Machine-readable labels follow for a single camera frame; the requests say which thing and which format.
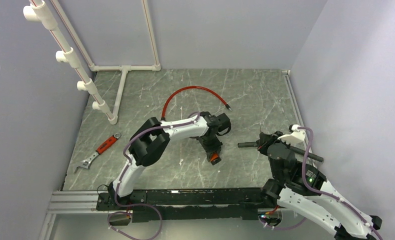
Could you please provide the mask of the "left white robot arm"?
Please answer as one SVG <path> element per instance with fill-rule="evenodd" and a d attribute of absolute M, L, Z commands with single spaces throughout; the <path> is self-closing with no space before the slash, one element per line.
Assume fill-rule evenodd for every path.
<path fill-rule="evenodd" d="M 221 161 L 223 145 L 218 138 L 231 129 L 231 120 L 225 113 L 213 115 L 208 111 L 197 111 L 176 121 L 149 118 L 124 147 L 123 155 L 127 161 L 108 186 L 109 203 L 116 210 L 125 209 L 140 175 L 161 158 L 170 142 L 196 139 L 203 147 L 207 161 L 216 165 Z"/>

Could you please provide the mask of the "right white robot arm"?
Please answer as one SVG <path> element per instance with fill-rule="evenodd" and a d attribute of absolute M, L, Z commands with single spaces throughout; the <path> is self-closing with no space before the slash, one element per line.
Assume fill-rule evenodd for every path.
<path fill-rule="evenodd" d="M 315 166 L 308 163 L 314 133 L 292 125 L 289 134 L 260 132 L 257 151 L 269 161 L 272 177 L 261 189 L 261 202 L 288 208 L 318 224 L 336 240 L 380 240 L 382 219 L 357 209 Z"/>

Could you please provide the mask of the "orange padlock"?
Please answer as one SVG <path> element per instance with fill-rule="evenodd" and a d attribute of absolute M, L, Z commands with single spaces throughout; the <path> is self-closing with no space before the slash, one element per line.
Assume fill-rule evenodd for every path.
<path fill-rule="evenodd" d="M 210 156 L 210 158 L 209 158 L 209 162 L 212 164 L 212 165 L 216 165 L 217 163 L 219 163 L 221 161 L 221 158 L 220 158 L 220 156 L 219 156 L 219 154 L 218 153 L 213 153 L 211 156 Z"/>

